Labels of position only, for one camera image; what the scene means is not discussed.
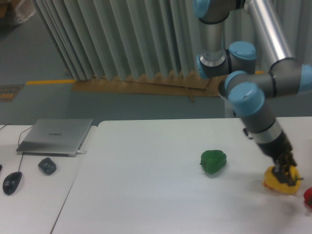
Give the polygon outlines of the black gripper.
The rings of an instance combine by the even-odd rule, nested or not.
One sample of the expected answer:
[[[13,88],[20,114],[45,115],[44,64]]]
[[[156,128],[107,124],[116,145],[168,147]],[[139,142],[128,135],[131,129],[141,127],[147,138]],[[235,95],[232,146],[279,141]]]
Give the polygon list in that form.
[[[277,180],[280,183],[286,183],[288,186],[295,186],[296,180],[292,175],[291,167],[296,167],[297,164],[293,158],[291,152],[293,147],[287,135],[281,132],[273,141],[258,143],[258,146],[265,155],[271,157],[274,161],[274,176]]]

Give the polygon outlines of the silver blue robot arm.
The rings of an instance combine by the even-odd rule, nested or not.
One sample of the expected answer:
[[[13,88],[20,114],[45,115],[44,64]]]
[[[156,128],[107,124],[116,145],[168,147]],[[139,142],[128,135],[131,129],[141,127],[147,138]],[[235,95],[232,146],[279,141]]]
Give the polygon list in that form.
[[[311,66],[297,62],[269,0],[195,0],[193,9],[201,23],[203,49],[196,58],[199,72],[203,78],[226,75],[224,97],[243,121],[245,132],[273,160],[264,184],[297,186],[301,179],[293,148],[266,99],[310,91]],[[244,9],[251,18],[270,66],[267,73],[255,73],[257,55],[252,44],[238,41],[224,48],[224,21],[237,9]]]

